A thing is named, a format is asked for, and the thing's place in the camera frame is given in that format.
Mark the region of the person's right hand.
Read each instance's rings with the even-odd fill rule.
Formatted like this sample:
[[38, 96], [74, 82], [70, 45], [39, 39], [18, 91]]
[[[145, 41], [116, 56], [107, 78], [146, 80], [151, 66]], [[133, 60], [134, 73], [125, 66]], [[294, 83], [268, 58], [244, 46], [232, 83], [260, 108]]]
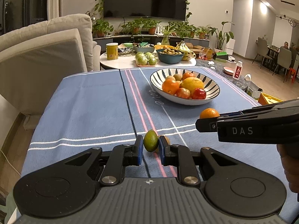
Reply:
[[298, 159], [291, 157], [286, 151], [286, 145], [277, 145], [281, 163], [291, 192], [299, 192]]

